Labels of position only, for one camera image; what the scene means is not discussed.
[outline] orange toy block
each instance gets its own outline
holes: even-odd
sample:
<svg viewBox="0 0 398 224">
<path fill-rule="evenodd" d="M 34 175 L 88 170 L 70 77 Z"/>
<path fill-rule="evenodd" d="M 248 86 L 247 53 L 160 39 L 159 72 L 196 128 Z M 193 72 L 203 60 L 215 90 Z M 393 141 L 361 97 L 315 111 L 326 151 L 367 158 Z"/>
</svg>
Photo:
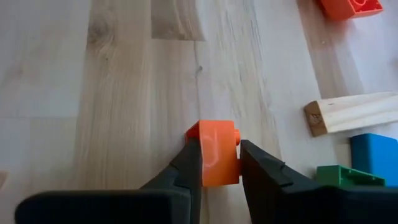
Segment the orange toy block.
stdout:
<svg viewBox="0 0 398 224">
<path fill-rule="evenodd" d="M 336 21 L 366 17 L 383 11 L 379 0 L 321 0 L 328 16 Z"/>
<path fill-rule="evenodd" d="M 185 140 L 200 141 L 202 186 L 238 184 L 240 166 L 236 146 L 241 139 L 233 121 L 199 120 L 186 133 Z"/>
</svg>

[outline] green toy block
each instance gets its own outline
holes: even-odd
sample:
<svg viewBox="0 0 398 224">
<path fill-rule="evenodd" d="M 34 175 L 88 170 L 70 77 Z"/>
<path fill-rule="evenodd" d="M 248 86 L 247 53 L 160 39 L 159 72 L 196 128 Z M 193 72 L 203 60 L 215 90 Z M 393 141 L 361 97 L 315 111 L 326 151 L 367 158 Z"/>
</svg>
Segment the green toy block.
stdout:
<svg viewBox="0 0 398 224">
<path fill-rule="evenodd" d="M 386 183 L 381 177 L 339 165 L 317 167 L 316 180 L 321 184 L 339 187 L 384 186 Z"/>
</svg>

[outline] wooden plank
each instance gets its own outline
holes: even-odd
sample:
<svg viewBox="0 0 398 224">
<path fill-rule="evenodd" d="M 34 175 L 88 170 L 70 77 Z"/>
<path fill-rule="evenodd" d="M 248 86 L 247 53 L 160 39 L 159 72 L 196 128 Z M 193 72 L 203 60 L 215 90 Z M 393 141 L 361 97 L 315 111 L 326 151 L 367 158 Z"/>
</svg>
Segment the wooden plank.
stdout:
<svg viewBox="0 0 398 224">
<path fill-rule="evenodd" d="M 202 1 L 151 0 L 152 38 L 204 40 Z"/>
<path fill-rule="evenodd" d="M 77 116 L 90 0 L 2 1 L 0 117 Z"/>
<path fill-rule="evenodd" d="M 398 93 L 371 93 L 313 101 L 305 107 L 314 136 L 398 121 Z"/>
</svg>

